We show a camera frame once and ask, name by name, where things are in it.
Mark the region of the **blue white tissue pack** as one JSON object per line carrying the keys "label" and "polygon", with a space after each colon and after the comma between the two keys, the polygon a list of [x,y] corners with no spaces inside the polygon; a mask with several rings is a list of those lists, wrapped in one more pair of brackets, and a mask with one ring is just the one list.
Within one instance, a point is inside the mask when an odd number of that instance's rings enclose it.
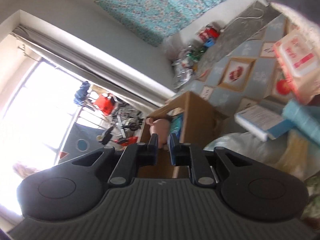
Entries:
{"label": "blue white tissue pack", "polygon": [[183,113],[174,116],[170,123],[169,135],[167,139],[169,152],[171,152],[171,148],[173,146],[173,143],[171,143],[171,135],[172,134],[175,135],[176,141],[180,140],[182,128],[183,128],[183,116],[184,116]]}

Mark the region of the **brown cardboard box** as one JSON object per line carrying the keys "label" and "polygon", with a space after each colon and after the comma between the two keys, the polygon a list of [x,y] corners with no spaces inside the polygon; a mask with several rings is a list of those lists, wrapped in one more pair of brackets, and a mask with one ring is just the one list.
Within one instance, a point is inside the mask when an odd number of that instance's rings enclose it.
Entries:
{"label": "brown cardboard box", "polygon": [[[138,141],[148,142],[150,140],[150,127],[158,119],[166,119],[171,122],[180,113],[183,114],[183,124],[179,141],[195,144],[201,148],[218,137],[222,129],[222,122],[227,118],[200,96],[193,92],[185,92],[147,116]],[[189,170],[186,166],[172,166],[169,151],[163,146],[158,151],[157,164],[141,167],[137,177],[169,179],[187,178],[188,175]]]}

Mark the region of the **wheelchair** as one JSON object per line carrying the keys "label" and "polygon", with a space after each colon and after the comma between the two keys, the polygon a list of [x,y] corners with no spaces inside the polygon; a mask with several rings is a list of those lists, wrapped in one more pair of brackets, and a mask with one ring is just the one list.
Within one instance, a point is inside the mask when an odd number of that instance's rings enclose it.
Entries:
{"label": "wheelchair", "polygon": [[141,129],[144,121],[143,113],[130,106],[119,107],[111,118],[110,127],[97,136],[97,141],[102,145],[111,141],[122,147],[135,144],[138,140],[135,133]]}

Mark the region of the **pink plush toy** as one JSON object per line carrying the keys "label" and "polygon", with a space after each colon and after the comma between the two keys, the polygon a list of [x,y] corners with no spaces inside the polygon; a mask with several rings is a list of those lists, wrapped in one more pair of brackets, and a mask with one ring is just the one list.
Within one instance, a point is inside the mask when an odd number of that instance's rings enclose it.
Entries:
{"label": "pink plush toy", "polygon": [[170,132],[170,121],[167,119],[147,118],[146,124],[150,126],[150,134],[153,133],[158,135],[158,147],[160,149],[168,149],[168,136]]}

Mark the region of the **red plastic bag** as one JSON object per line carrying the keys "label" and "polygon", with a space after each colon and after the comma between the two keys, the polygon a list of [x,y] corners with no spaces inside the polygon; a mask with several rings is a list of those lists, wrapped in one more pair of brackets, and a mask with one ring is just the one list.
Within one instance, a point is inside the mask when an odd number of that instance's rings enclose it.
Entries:
{"label": "red plastic bag", "polygon": [[113,94],[104,93],[100,94],[97,100],[93,103],[105,116],[112,114],[113,110],[116,107],[116,100],[114,99]]}

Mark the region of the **beige curtain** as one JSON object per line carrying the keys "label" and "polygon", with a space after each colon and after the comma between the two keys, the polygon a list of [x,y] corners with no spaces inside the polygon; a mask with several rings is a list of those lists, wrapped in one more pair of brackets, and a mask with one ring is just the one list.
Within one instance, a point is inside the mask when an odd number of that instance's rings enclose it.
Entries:
{"label": "beige curtain", "polygon": [[11,33],[47,61],[106,88],[142,111],[151,112],[176,94],[133,68],[128,73],[114,70],[112,64],[96,61],[21,24]]}

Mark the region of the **white blue book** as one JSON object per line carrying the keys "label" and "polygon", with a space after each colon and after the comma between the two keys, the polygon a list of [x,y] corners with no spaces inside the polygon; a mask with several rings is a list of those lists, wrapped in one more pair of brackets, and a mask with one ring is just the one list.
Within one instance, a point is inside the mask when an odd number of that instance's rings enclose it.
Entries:
{"label": "white blue book", "polygon": [[236,113],[234,120],[262,142],[275,140],[295,126],[290,120],[259,105]]}

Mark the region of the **patterned floor mat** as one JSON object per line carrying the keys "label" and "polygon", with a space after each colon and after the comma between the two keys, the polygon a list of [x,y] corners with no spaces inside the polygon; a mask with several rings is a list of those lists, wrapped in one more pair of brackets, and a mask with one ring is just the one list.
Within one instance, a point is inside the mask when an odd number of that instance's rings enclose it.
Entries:
{"label": "patterned floor mat", "polygon": [[227,116],[264,99],[286,104],[293,94],[273,45],[291,29],[287,19],[279,15],[217,63],[208,63],[204,74],[180,92],[194,92]]}

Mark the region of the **white plastic bag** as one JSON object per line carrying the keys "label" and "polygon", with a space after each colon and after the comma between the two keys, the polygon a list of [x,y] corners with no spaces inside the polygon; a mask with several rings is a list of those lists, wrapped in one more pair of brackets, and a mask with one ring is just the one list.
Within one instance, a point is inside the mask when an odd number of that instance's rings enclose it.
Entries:
{"label": "white plastic bag", "polygon": [[210,142],[204,149],[224,147],[240,155],[291,174],[305,181],[316,172],[309,157],[309,141],[295,130],[263,142],[253,134],[230,133]]}

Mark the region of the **teal folded towel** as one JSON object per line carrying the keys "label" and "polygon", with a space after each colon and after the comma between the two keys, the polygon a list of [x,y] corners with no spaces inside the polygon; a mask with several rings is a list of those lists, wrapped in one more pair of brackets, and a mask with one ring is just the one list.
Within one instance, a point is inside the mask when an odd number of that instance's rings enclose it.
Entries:
{"label": "teal folded towel", "polygon": [[319,106],[304,106],[292,99],[284,107],[282,116],[319,145]]}

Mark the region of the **pink wet wipes pack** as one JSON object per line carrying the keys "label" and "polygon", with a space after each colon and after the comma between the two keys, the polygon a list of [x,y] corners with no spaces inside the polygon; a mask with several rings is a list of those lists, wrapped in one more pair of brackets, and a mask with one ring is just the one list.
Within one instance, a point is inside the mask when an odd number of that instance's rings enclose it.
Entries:
{"label": "pink wet wipes pack", "polygon": [[298,29],[273,45],[289,88],[304,105],[319,94],[319,55]]}

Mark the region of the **grey quilted blanket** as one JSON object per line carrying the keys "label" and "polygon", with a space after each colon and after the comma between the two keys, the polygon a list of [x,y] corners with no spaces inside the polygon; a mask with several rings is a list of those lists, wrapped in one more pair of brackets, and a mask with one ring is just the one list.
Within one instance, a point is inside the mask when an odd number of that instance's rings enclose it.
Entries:
{"label": "grey quilted blanket", "polygon": [[319,49],[319,0],[270,0],[274,9],[285,15]]}

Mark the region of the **floral teal wall cloth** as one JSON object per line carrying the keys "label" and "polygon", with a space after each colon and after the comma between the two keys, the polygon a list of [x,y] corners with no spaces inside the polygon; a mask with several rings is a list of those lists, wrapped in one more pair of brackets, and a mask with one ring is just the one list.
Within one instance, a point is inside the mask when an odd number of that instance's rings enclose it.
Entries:
{"label": "floral teal wall cloth", "polygon": [[226,0],[95,0],[110,16],[156,47]]}

